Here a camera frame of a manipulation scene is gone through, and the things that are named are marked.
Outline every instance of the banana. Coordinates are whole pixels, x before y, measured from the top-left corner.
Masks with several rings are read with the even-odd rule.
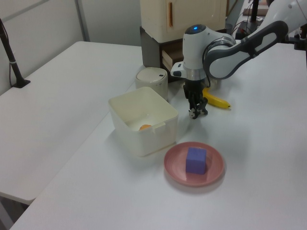
[[[208,104],[216,106],[216,107],[220,107],[220,108],[225,108],[225,109],[231,107],[231,105],[227,101],[221,98],[218,98],[216,96],[213,96],[212,94],[208,92],[208,90],[209,88],[204,88],[202,90],[202,95],[203,97],[208,99]]]

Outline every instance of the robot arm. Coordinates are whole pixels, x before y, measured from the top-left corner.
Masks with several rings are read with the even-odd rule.
[[[306,23],[307,0],[276,0],[270,5],[265,20],[254,33],[230,48],[215,46],[209,50],[203,68],[209,77],[226,79],[245,62]]]
[[[207,114],[207,100],[202,95],[205,78],[226,79],[245,62],[281,41],[307,23],[307,0],[276,0],[261,26],[236,44],[235,39],[204,25],[194,25],[183,35],[182,62],[175,63],[171,75],[186,79],[184,92],[189,100],[189,114],[195,119]]]

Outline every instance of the wooden cabinet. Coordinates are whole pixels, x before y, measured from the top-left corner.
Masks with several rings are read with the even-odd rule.
[[[140,0],[142,28],[158,43],[181,39],[187,28],[225,28],[227,0]]]

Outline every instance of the purple cube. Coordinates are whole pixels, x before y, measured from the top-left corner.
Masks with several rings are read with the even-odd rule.
[[[186,158],[186,172],[205,174],[207,150],[189,148]]]

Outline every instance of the plate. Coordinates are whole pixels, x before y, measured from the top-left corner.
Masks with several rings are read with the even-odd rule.
[[[207,150],[205,174],[186,172],[186,158],[189,147]],[[224,171],[224,161],[220,153],[213,147],[200,142],[184,142],[167,151],[164,157],[166,172],[183,185],[199,187],[216,181]]]

